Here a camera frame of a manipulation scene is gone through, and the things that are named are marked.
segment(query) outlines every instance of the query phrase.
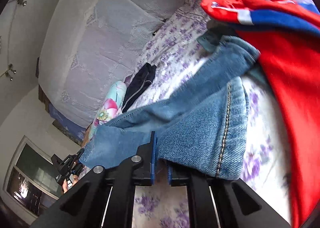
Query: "blue denim jeans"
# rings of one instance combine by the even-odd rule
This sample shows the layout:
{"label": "blue denim jeans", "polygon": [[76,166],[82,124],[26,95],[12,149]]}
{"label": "blue denim jeans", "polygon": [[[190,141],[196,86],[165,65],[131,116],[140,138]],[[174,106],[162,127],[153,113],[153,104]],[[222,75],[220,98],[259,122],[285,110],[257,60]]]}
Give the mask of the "blue denim jeans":
{"label": "blue denim jeans", "polygon": [[208,61],[169,99],[99,126],[81,162],[90,168],[117,166],[156,131],[158,159],[219,178],[239,178],[249,106],[239,76],[258,56],[259,51],[244,40],[222,36]]}

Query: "white sheet with purple flowers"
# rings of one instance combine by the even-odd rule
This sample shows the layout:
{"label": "white sheet with purple flowers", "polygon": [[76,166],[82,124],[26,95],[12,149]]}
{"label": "white sheet with purple flowers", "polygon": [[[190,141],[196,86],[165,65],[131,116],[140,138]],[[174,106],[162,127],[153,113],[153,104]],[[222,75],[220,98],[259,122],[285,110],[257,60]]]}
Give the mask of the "white sheet with purple flowers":
{"label": "white sheet with purple flowers", "polygon": [[[129,110],[168,98],[207,60],[208,54],[196,39],[207,30],[210,18],[199,3],[185,0],[145,46],[135,73],[149,62],[157,66],[156,76]],[[243,76],[242,80],[249,95],[250,113],[241,179],[290,223],[290,150],[278,104],[271,93],[249,77]],[[186,188],[167,184],[163,164],[154,186],[136,188],[132,227],[189,227]]]}

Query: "window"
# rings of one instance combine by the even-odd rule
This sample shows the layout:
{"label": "window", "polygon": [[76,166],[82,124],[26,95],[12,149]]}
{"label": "window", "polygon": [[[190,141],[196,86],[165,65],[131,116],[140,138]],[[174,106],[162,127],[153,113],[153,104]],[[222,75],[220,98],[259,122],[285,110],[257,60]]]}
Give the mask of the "window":
{"label": "window", "polygon": [[4,190],[39,216],[63,194],[55,181],[58,174],[50,158],[24,136],[12,157]]}

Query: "wall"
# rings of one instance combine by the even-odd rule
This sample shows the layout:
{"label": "wall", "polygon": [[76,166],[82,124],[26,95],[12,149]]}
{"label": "wall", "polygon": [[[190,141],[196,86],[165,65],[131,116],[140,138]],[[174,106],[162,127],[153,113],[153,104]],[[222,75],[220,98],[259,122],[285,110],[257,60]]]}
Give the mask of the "wall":
{"label": "wall", "polygon": [[16,1],[8,3],[0,15],[0,73],[7,69],[9,63],[12,63],[17,70],[12,82],[5,76],[0,78],[0,124],[21,98],[37,85],[36,61],[40,56],[49,22],[59,0],[26,1],[25,7],[17,6]]}
{"label": "wall", "polygon": [[24,135],[49,156],[64,159],[80,147],[56,129],[53,118],[38,100],[38,87],[31,90],[10,112],[0,126],[0,196],[4,203],[28,224],[34,217],[4,190],[3,183],[11,158]]}

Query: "hand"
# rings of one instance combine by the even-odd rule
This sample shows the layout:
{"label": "hand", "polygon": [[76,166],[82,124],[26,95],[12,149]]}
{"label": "hand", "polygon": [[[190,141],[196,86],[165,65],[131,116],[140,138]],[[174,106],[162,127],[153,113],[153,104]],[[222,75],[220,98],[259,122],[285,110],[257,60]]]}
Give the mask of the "hand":
{"label": "hand", "polygon": [[[72,182],[72,186],[74,186],[74,185],[79,181],[77,175],[73,175],[73,178],[74,178],[74,181]],[[68,192],[68,183],[67,183],[67,180],[64,180],[63,185],[62,185],[62,188],[63,188],[63,193]]]}

